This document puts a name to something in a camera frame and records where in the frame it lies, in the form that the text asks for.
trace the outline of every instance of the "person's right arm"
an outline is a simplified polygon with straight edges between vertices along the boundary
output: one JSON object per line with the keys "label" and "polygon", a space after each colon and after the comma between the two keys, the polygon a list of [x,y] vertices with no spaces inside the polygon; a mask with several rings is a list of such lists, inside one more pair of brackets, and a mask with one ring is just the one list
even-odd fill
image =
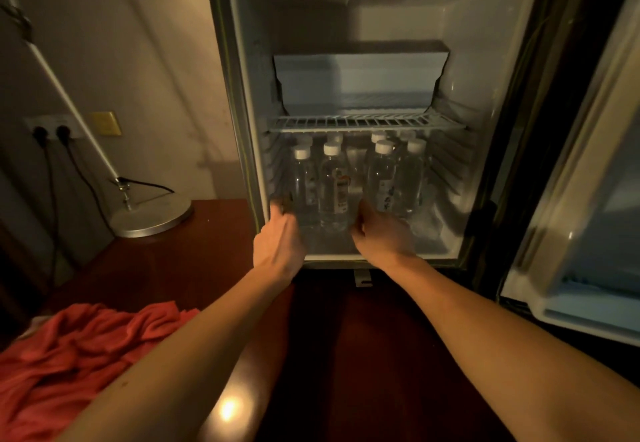
{"label": "person's right arm", "polygon": [[415,255],[404,222],[362,202],[358,251],[418,304],[462,371],[524,441],[638,441],[640,390]]}

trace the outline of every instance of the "bottle label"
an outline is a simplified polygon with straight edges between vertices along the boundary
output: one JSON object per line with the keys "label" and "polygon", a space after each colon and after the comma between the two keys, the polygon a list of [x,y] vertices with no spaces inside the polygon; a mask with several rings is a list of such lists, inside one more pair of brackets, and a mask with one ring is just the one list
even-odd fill
{"label": "bottle label", "polygon": [[378,194],[376,195],[376,209],[378,211],[389,211],[394,204],[394,180],[387,179],[380,181]]}
{"label": "bottle label", "polygon": [[305,179],[305,198],[307,198],[307,206],[316,205],[318,197],[316,194],[316,178]]}
{"label": "bottle label", "polygon": [[346,213],[348,210],[349,200],[349,182],[351,179],[344,168],[333,170],[333,212]]}

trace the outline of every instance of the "metal door latch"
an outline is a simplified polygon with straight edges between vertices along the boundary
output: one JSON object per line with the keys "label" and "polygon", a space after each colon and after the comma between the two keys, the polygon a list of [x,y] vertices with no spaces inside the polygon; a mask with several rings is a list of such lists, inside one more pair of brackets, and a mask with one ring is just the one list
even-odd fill
{"label": "metal door latch", "polygon": [[368,268],[357,268],[353,271],[356,287],[373,287],[371,273]]}

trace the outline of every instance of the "person's left arm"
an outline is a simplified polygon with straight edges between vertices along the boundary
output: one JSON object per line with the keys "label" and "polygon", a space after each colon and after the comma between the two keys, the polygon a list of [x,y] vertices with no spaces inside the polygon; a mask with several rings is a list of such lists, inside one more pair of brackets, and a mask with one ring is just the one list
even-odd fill
{"label": "person's left arm", "polygon": [[225,295],[162,341],[92,401],[60,441],[176,441],[216,404],[249,334],[305,258],[296,218],[271,205],[253,265]]}

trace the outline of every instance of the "white wire rack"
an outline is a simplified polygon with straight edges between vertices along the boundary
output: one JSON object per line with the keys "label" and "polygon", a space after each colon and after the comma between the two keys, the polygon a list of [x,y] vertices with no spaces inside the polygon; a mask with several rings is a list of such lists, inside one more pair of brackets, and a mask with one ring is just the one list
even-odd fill
{"label": "white wire rack", "polygon": [[423,113],[280,116],[272,119],[272,132],[384,131],[394,129],[464,129],[464,125],[428,109]]}

